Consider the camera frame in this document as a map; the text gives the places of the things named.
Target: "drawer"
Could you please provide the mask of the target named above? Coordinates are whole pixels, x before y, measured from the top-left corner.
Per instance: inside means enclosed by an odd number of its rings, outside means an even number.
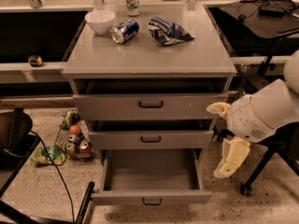
[[[211,119],[99,121],[89,138],[96,150],[204,148],[212,139]]]
[[[82,94],[74,102],[83,119],[214,119],[206,111],[226,94]]]
[[[96,204],[207,203],[193,149],[110,150],[104,161]]]

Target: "caster wheel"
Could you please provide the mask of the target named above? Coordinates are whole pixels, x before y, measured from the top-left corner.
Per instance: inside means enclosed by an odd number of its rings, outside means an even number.
[[[253,189],[252,189],[252,187],[249,186],[249,185],[245,185],[245,184],[241,185],[240,192],[241,192],[241,194],[243,196],[247,196],[247,197],[251,197],[253,195]]]

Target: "white bowl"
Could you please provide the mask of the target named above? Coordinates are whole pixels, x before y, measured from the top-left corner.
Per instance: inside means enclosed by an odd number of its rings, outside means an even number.
[[[110,32],[115,20],[115,14],[109,10],[94,10],[85,15],[85,21],[99,35]]]

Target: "black drawer handle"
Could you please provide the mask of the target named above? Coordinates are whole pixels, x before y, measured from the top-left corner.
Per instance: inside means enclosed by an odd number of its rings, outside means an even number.
[[[141,101],[138,102],[140,108],[161,108],[163,104],[164,104],[163,101],[160,101],[158,103],[152,103],[152,102],[143,103]]]
[[[161,136],[158,137],[141,137],[143,143],[159,143],[161,142]]]
[[[159,199],[158,203],[154,203],[154,202],[147,202],[145,198],[142,198],[142,203],[144,205],[161,205],[162,204],[162,198]]]

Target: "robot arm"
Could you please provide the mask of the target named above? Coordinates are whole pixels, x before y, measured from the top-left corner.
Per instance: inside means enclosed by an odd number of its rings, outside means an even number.
[[[286,82],[277,79],[231,105],[215,103],[206,109],[226,119],[227,129],[235,135],[233,140],[223,141],[222,160],[214,176],[232,175],[248,156],[250,143],[258,143],[278,128],[299,121],[299,51],[286,62],[284,77]]]

